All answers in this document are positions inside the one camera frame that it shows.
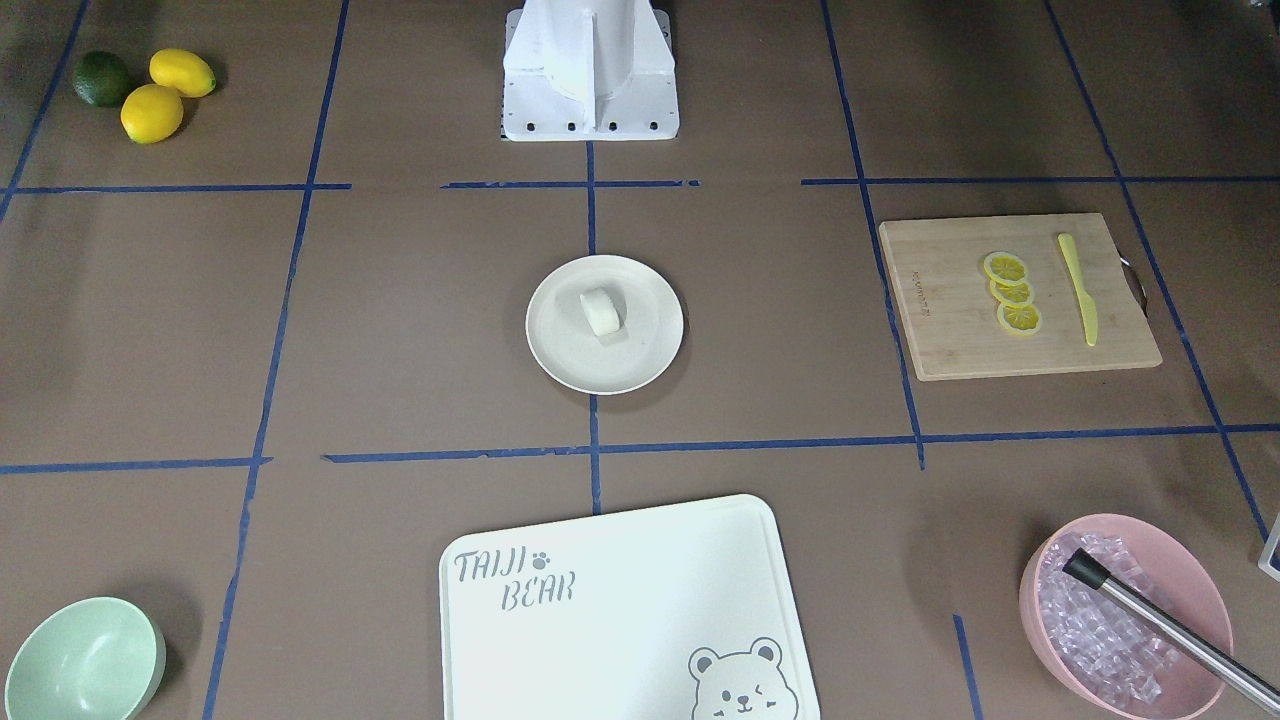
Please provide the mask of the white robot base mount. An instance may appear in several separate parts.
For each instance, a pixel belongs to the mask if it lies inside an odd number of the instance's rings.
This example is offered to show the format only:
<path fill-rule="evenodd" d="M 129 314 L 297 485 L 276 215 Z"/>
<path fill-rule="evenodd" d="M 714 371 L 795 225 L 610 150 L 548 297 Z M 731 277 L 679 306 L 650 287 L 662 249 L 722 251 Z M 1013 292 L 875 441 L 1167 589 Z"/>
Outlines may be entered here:
<path fill-rule="evenodd" d="M 649 1 L 526 1 L 506 17 L 502 65 L 508 141 L 678 135 L 671 20 Z"/>

